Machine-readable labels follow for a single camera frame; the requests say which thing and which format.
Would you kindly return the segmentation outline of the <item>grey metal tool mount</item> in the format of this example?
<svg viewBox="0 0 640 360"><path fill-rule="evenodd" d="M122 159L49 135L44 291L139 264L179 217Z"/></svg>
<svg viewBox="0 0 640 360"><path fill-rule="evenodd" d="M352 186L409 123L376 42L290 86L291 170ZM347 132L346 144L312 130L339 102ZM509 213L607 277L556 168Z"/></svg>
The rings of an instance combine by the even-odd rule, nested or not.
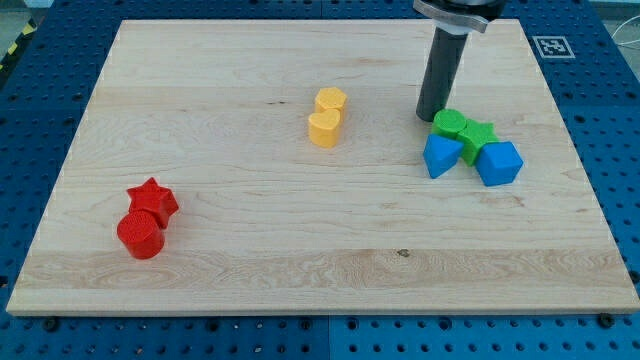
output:
<svg viewBox="0 0 640 360"><path fill-rule="evenodd" d="M500 17L506 0L414 0L413 8L449 33L484 33Z"/></svg>

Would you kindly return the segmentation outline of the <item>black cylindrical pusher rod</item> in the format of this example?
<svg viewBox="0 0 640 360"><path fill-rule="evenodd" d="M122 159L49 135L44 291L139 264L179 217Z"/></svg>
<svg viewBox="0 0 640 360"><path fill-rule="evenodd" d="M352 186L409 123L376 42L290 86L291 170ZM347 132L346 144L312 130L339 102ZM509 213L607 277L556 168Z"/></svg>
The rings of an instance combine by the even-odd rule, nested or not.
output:
<svg viewBox="0 0 640 360"><path fill-rule="evenodd" d="M432 122L436 113L445 108L467 37L436 28L416 106L421 120Z"/></svg>

